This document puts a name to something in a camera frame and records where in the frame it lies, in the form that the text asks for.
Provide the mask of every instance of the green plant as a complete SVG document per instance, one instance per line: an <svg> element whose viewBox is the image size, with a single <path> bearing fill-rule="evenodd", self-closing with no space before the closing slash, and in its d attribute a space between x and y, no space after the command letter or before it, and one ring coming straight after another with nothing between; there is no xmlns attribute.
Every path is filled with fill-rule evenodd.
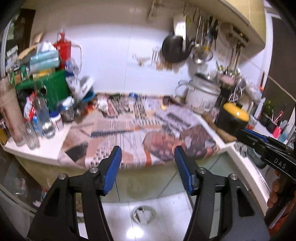
<svg viewBox="0 0 296 241"><path fill-rule="evenodd" d="M272 100L266 100L265 102L264 102L264 105L263 105L263 108L262 108L262 113L264 114L264 115L267 115L267 116L269 116L269 117L272 117L272 113L273 113L273 111L274 111L274 109L275 109L275 107L278 105L278 100L276 99L276 100L274 100L274 101L272 101Z"/></svg>

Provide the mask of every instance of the blue gripper pad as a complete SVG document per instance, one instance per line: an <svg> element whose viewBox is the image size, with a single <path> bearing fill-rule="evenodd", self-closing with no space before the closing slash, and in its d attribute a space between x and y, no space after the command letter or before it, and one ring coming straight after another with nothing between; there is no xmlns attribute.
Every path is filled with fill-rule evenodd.
<svg viewBox="0 0 296 241"><path fill-rule="evenodd" d="M189 195L194 196L195 191L198 190L199 180L196 176L198 165L193 159L190 159L185 154L181 146L175 148L175 162L180 173L184 189Z"/></svg>
<svg viewBox="0 0 296 241"><path fill-rule="evenodd" d="M118 169L121 163L122 153L119 146L115 146L108 158L103 159L98 169L100 170L102 182L103 182L103 193L108 194L113 188L115 178L118 173Z"/></svg>
<svg viewBox="0 0 296 241"><path fill-rule="evenodd" d="M264 142L268 142L266 136L260 135L259 133L255 132L255 131L251 131L249 129L244 129L244 131L259 138L259 139L262 139Z"/></svg>

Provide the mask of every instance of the screw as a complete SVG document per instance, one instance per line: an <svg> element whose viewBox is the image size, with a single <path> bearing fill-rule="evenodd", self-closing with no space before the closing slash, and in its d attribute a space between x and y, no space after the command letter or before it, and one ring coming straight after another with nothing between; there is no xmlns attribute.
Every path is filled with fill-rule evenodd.
<svg viewBox="0 0 296 241"><path fill-rule="evenodd" d="M198 171L199 173L201 173L201 174L205 174L206 169L203 168L203 167L200 167L197 171Z"/></svg>
<svg viewBox="0 0 296 241"><path fill-rule="evenodd" d="M60 180L64 180L66 177L67 177L67 174L65 174L65 173L62 173L59 175Z"/></svg>
<svg viewBox="0 0 296 241"><path fill-rule="evenodd" d="M97 173L97 172L98 172L98 168L96 168L96 167L92 167L91 169L89 169L89 171L90 171L91 173Z"/></svg>
<svg viewBox="0 0 296 241"><path fill-rule="evenodd" d="M230 174L230 178L232 180L237 180L238 179L237 175L235 175L234 173Z"/></svg>

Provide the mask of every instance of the tissue box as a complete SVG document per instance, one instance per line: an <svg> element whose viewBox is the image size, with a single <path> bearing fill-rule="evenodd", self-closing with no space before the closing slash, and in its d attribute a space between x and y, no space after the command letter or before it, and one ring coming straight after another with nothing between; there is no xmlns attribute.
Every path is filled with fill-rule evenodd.
<svg viewBox="0 0 296 241"><path fill-rule="evenodd" d="M58 50L37 53L30 58L30 73L36 73L40 70L57 67L59 67Z"/></svg>

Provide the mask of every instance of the black frying pan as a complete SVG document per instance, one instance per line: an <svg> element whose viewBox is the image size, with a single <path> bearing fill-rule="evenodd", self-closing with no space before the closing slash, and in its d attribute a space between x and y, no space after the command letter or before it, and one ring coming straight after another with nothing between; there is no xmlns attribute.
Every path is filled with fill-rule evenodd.
<svg viewBox="0 0 296 241"><path fill-rule="evenodd" d="M170 34L163 41L162 52L165 60L170 63L179 63L187 59L190 55L194 42L186 39L186 50L182 51L183 38Z"/></svg>

